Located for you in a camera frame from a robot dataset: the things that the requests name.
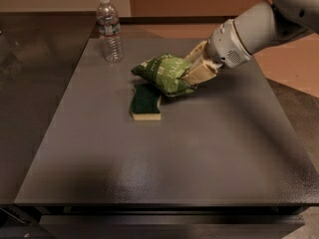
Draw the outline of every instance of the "plastic bottle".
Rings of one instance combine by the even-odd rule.
[[[117,63],[123,59],[118,11],[110,0],[100,0],[96,15],[104,57],[107,62]]]

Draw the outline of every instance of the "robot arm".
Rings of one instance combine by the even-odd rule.
[[[262,1],[216,29],[205,47],[216,63],[235,68],[258,51],[319,33],[319,0]]]

